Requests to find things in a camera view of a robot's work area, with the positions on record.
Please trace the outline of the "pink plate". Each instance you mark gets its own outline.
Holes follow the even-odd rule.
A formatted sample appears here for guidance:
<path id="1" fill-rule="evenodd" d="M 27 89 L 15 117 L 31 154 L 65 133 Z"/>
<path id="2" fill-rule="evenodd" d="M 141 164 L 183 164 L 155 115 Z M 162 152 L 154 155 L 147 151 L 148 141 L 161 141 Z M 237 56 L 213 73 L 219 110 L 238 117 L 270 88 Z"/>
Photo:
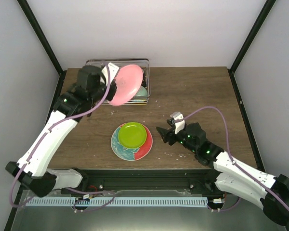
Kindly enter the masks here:
<path id="1" fill-rule="evenodd" d="M 143 81 L 143 70 L 136 64 L 123 66 L 114 77 L 117 87 L 112 100 L 108 101 L 112 106 L 120 106 L 131 100 L 138 92 Z"/>

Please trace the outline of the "green floral bowl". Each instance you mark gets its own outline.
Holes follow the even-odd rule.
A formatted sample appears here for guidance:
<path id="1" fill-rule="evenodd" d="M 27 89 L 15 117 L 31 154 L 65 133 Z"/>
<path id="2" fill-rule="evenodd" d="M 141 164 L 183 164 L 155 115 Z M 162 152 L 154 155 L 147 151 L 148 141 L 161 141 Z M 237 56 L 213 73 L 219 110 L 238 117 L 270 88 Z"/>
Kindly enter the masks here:
<path id="1" fill-rule="evenodd" d="M 134 98 L 146 98 L 147 97 L 147 89 L 141 86 L 137 93 L 135 94 Z"/>

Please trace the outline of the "lime green small plate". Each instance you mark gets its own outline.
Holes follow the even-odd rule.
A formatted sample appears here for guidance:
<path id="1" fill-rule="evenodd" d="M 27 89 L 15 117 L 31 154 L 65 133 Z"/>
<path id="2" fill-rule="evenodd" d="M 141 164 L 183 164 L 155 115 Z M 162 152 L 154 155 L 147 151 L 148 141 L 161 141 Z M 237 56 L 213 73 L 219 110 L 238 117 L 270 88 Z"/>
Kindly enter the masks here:
<path id="1" fill-rule="evenodd" d="M 137 122 L 128 122 L 120 127 L 118 140 L 125 148 L 136 149 L 141 147 L 147 139 L 145 127 Z"/>

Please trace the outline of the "red plate underneath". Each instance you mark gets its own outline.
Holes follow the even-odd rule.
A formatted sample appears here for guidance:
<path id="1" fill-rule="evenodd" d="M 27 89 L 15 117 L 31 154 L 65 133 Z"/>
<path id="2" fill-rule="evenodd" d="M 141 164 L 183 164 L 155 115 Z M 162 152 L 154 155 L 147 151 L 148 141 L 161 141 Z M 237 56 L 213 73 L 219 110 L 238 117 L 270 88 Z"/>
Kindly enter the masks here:
<path id="1" fill-rule="evenodd" d="M 146 139 L 145 143 L 141 147 L 136 148 L 136 149 L 125 148 L 123 145 L 120 144 L 120 142 L 118 140 L 119 129 L 124 124 L 121 124 L 113 132 L 112 137 L 111 137 L 111 143 L 110 143 L 111 149 L 114 152 L 114 154 L 122 160 L 126 160 L 126 161 L 140 160 L 151 151 L 151 148 L 153 146 L 152 134 L 151 134 L 150 130 L 145 125 L 142 124 L 145 127 L 146 132 L 147 132 L 147 139 Z"/>

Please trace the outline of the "dark blue mug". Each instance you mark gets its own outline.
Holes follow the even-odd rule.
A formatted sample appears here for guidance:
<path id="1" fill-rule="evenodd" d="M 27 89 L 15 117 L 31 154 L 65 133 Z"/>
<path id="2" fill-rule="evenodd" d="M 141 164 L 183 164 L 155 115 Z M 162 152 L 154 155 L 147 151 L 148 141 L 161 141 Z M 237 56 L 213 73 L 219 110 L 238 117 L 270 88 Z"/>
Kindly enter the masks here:
<path id="1" fill-rule="evenodd" d="M 142 87 L 146 88 L 147 87 L 147 81 L 146 81 L 146 74 L 143 72 L 143 79 L 142 79 Z"/>

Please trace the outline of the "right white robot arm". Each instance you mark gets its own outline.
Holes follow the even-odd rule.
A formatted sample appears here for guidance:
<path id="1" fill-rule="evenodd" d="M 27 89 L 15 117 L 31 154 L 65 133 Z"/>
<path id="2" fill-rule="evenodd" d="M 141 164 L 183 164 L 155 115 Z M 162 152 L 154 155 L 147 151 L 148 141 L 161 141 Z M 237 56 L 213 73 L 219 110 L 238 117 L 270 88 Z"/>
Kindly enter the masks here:
<path id="1" fill-rule="evenodd" d="M 227 151 L 207 139 L 199 123 L 175 123 L 169 119 L 170 129 L 157 127 L 164 143 L 180 143 L 193 152 L 203 166 L 215 171 L 215 177 L 205 180 L 208 193 L 229 192 L 259 207 L 274 223 L 289 223 L 289 178 L 274 176 L 257 170 L 232 157 Z"/>

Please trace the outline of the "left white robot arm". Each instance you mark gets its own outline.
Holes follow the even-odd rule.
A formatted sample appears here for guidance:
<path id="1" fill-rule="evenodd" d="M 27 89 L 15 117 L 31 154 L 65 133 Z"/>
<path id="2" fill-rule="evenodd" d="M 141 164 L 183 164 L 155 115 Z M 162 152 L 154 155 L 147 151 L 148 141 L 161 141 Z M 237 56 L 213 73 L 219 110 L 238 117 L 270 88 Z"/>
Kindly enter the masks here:
<path id="1" fill-rule="evenodd" d="M 15 181 L 38 197 L 62 188 L 72 188 L 77 194 L 88 190 L 88 177 L 82 170 L 54 170 L 48 165 L 79 121 L 90 116 L 103 100 L 114 97 L 117 90 L 114 77 L 118 71 L 119 67 L 113 63 L 104 68 L 85 65 L 78 71 L 77 81 L 57 99 L 44 129 L 29 150 L 17 162 L 7 164 L 6 170 Z"/>

